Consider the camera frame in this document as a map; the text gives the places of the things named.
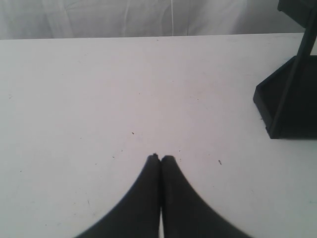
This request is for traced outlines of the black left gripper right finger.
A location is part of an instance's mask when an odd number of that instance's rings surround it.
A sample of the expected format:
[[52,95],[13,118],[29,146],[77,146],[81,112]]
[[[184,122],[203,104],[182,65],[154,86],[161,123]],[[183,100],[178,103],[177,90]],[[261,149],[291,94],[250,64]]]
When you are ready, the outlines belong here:
[[161,160],[162,220],[166,238],[247,238],[211,207],[191,187],[176,159]]

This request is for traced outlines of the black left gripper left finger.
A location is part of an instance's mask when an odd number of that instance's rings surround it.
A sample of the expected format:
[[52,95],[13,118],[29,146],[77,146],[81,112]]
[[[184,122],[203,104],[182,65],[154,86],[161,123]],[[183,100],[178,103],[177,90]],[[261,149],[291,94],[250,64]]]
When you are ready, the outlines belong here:
[[157,154],[146,159],[124,197],[81,238],[158,238],[161,206],[161,164]]

